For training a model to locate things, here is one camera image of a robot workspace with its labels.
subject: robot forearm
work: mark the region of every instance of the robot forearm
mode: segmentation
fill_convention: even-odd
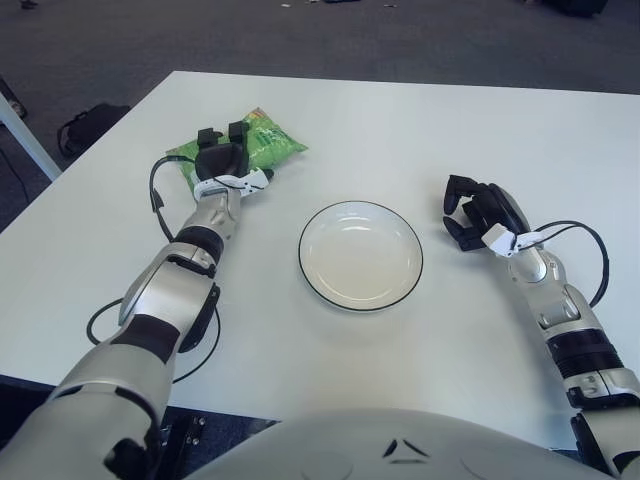
[[[584,296],[557,257],[536,248],[508,260],[560,371],[583,455],[616,477],[640,462],[640,382],[624,368]]]
[[[235,227],[240,193],[202,197],[174,242],[131,285],[121,328],[92,349],[0,456],[3,478],[144,478],[176,354],[202,338],[218,298],[216,265]]]

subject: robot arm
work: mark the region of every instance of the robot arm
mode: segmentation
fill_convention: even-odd
[[[589,303],[567,283],[560,260],[538,245],[544,236],[530,231],[506,192],[452,175],[445,213],[453,213],[463,196],[471,197],[462,208],[472,226],[444,217],[445,226],[462,250],[488,247],[506,258],[562,375],[569,403],[581,409],[571,426],[583,457],[615,477],[640,468],[640,382],[624,368]]]
[[[216,268],[241,197],[269,183],[260,170],[236,176],[246,173],[246,150],[243,126],[232,131],[240,134],[231,147],[201,146],[196,166],[219,176],[198,186],[194,214],[127,291],[120,329],[80,360],[2,452],[2,478],[129,480],[153,471],[176,355],[198,344],[213,315]]]

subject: gray carpet floor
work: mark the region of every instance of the gray carpet floor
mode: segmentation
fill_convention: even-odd
[[[593,19],[519,0],[40,3],[0,4],[0,75],[62,168],[59,125],[100,101],[134,105],[173,70],[640,93],[638,0]],[[0,148],[35,198],[46,177],[6,130]],[[0,231],[25,205],[0,159]]]

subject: wire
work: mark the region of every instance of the wire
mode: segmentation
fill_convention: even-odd
[[[552,239],[553,237],[560,235],[561,233],[566,232],[567,230],[571,230],[572,228],[583,228],[584,230],[589,232],[593,237],[593,239],[598,244],[598,247],[600,247],[600,253],[602,254],[602,280],[600,281],[600,286],[598,287],[598,290],[593,296],[593,299],[589,302],[589,306],[593,308],[600,302],[600,300],[602,300],[602,297],[604,297],[604,294],[607,291],[607,287],[609,286],[609,254],[607,253],[607,247],[605,246],[604,241],[602,240],[602,237],[600,237],[598,232],[596,232],[590,226],[585,225],[582,222],[576,222],[575,220],[559,220],[557,222],[547,223],[546,225],[542,225],[541,227],[536,228],[535,231],[542,232],[543,230],[547,230],[551,227],[557,227],[560,225],[569,225],[569,226],[565,228],[561,228],[560,230],[558,230],[557,232],[554,232],[552,235],[544,238],[543,240],[540,240],[539,242],[536,242],[524,248],[521,248],[520,250],[527,250],[529,248],[533,248],[537,245],[540,245],[546,242],[547,240]]]
[[[93,324],[95,323],[97,318],[100,315],[102,315],[104,312],[109,310],[110,308],[113,308],[113,307],[115,307],[116,305],[118,305],[120,303],[122,303],[122,298],[119,298],[117,300],[114,300],[111,303],[106,304],[104,307],[100,308],[96,313],[91,315],[91,318],[87,322],[87,329],[86,329],[87,338],[89,339],[89,341],[91,343],[93,343],[94,345],[100,344],[100,340],[98,340],[96,338],[96,336],[93,334]],[[214,314],[216,316],[216,323],[217,323],[217,326],[218,326],[218,331],[216,333],[216,339],[213,342],[213,346],[211,347],[211,350],[209,350],[209,353],[207,353],[207,356],[204,357],[204,359],[198,365],[193,367],[191,370],[189,370],[184,375],[180,375],[178,378],[175,378],[171,383],[176,384],[176,383],[181,382],[182,380],[190,377],[194,373],[196,373],[198,370],[200,370],[204,366],[205,363],[207,363],[209,361],[209,359],[211,358],[213,353],[218,348],[218,343],[220,343],[220,332],[222,330],[222,322],[220,321],[220,313],[218,312],[218,307],[214,308],[213,312],[214,312]]]
[[[11,170],[13,176],[16,177],[16,180],[18,180],[20,188],[22,188],[22,194],[24,195],[25,202],[27,203],[27,205],[29,205],[29,203],[31,203],[31,200],[29,199],[29,193],[27,192],[27,186],[25,185],[24,180],[22,180],[22,177],[18,174],[12,163],[9,161],[9,157],[7,157],[7,155],[4,153],[4,150],[2,150],[1,148],[0,155],[2,155],[2,158],[7,164],[7,167],[9,167],[9,170]]]
[[[104,312],[106,312],[107,310],[109,310],[110,308],[113,308],[116,305],[119,305],[121,303],[122,303],[122,298],[119,298],[117,300],[114,300],[111,303],[107,303],[104,307],[102,307],[96,313],[91,315],[91,318],[87,322],[87,338],[91,343],[93,343],[94,345],[98,345],[100,343],[100,340],[98,340],[96,336],[93,334],[93,324],[96,323],[96,320],[98,319],[98,317],[102,315]]]
[[[220,314],[218,313],[218,307],[213,309],[213,313],[215,313],[216,315],[216,323],[218,324],[218,333],[216,333],[216,340],[213,342],[213,346],[211,347],[211,350],[209,350],[209,353],[207,353],[207,356],[204,357],[204,359],[198,365],[193,367],[184,375],[181,375],[178,378],[174,379],[173,382],[171,382],[174,385],[178,382],[181,382],[185,378],[190,377],[191,375],[196,373],[198,370],[200,370],[200,368],[202,368],[202,366],[209,361],[209,359],[211,358],[211,355],[213,355],[213,352],[216,351],[216,348],[218,348],[218,342],[220,341],[220,330],[222,329],[221,322],[220,322]]]
[[[192,163],[194,165],[195,165],[195,162],[191,160],[189,157],[185,157],[184,155],[167,155],[166,157],[161,158],[160,160],[158,160],[156,163],[153,164],[153,167],[151,167],[151,173],[149,174],[149,198],[151,199],[151,209],[158,217],[158,223],[160,223],[160,228],[162,229],[162,233],[164,233],[164,235],[167,237],[167,240],[169,240],[170,242],[173,242],[173,234],[171,233],[171,230],[169,230],[169,227],[167,226],[167,222],[165,222],[164,217],[162,216],[162,213],[160,213],[160,209],[164,207],[164,204],[162,203],[162,198],[160,197],[160,194],[153,186],[158,168],[160,168],[165,163],[169,163],[169,162],[185,162],[185,163]]]

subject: white plate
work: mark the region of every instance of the white plate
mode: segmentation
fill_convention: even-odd
[[[385,308],[409,295],[422,273],[422,247],[397,213],[369,202],[318,212],[298,245],[300,267],[324,299],[350,310]]]

